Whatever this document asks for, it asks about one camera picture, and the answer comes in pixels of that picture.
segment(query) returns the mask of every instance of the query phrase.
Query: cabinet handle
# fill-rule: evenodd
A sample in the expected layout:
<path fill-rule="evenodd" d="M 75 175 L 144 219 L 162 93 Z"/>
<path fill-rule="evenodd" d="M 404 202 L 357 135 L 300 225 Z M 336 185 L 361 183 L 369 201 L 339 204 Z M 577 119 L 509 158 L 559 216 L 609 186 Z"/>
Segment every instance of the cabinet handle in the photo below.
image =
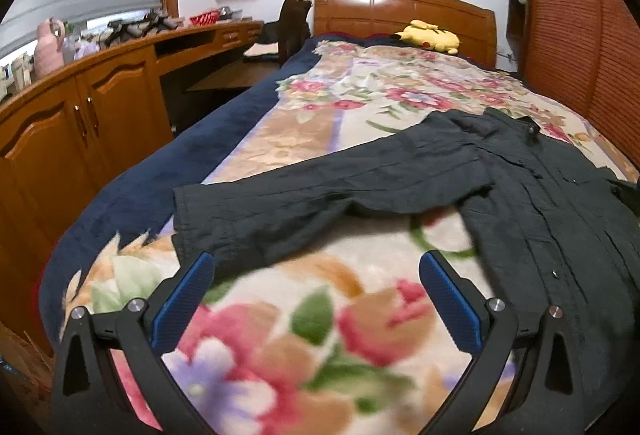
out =
<path fill-rule="evenodd" d="M 86 104 L 89 107 L 89 112 L 91 113 L 91 120 L 92 122 L 94 122 L 95 135 L 99 136 L 100 131 L 98 130 L 98 114 L 95 113 L 94 100 L 91 98 L 87 98 Z"/>
<path fill-rule="evenodd" d="M 84 126 L 84 120 L 82 119 L 80 107 L 78 105 L 74 106 L 74 113 L 76 114 L 76 123 L 78 123 L 78 129 L 80 130 L 82 140 L 86 142 L 86 126 Z"/>

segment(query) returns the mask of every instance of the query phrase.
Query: blue gripper pad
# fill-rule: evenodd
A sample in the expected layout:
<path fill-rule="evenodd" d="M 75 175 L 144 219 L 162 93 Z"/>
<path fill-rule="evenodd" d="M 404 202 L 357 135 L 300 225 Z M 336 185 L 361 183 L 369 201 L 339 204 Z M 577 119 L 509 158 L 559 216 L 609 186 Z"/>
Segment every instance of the blue gripper pad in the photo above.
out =
<path fill-rule="evenodd" d="M 153 319 L 150 344 L 160 355 L 173 352 L 213 281 L 217 262 L 208 253 L 202 253 L 164 301 Z M 180 278 L 180 270 L 173 278 Z"/>
<path fill-rule="evenodd" d="M 420 282 L 440 314 L 458 350 L 476 355 L 482 349 L 481 320 L 452 280 L 453 277 L 457 280 L 461 278 L 444 260 L 443 265 L 447 264 L 447 269 L 453 273 L 447 274 L 437 258 L 442 258 L 442 255 L 437 251 L 430 251 L 422 255 L 420 266 L 418 266 Z"/>

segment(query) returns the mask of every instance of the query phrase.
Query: pikachu plush toy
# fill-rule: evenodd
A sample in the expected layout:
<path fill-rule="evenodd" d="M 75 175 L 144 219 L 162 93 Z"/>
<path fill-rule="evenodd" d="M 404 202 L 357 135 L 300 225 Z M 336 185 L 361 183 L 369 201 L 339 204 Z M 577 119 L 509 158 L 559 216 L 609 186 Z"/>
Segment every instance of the pikachu plush toy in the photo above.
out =
<path fill-rule="evenodd" d="M 460 40 L 448 30 L 439 30 L 437 25 L 426 24 L 421 20 L 412 20 L 411 25 L 402 32 L 396 32 L 400 40 L 422 46 L 437 52 L 458 54 Z"/>

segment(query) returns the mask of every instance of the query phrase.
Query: jacket sleeve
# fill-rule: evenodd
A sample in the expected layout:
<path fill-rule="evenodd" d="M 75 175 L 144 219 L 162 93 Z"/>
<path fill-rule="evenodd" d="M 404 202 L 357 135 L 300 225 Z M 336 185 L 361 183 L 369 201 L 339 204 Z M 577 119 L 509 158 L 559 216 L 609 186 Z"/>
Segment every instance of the jacket sleeve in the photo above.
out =
<path fill-rule="evenodd" d="M 445 114 L 348 150 L 236 182 L 174 190 L 180 261 L 206 251 L 217 278 L 279 261 L 349 213 L 417 214 L 492 181 L 473 142 Z"/>
<path fill-rule="evenodd" d="M 613 194 L 622 202 L 631 212 L 640 217 L 640 189 L 638 184 L 619 180 L 615 177 L 609 178 L 612 185 Z"/>

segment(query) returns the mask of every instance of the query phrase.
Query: wooden louvered door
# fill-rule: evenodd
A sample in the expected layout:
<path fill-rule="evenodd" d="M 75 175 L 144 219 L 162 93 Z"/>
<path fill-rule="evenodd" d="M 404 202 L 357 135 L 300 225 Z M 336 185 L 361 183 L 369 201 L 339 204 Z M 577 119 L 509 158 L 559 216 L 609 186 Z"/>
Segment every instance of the wooden louvered door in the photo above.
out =
<path fill-rule="evenodd" d="M 524 78 L 640 166 L 640 28 L 622 0 L 529 0 Z"/>
<path fill-rule="evenodd" d="M 538 93 L 582 115 L 600 47 L 599 0 L 529 0 L 531 28 L 524 76 Z"/>
<path fill-rule="evenodd" d="M 622 0 L 601 0 L 602 40 L 587 119 L 640 166 L 640 28 Z"/>

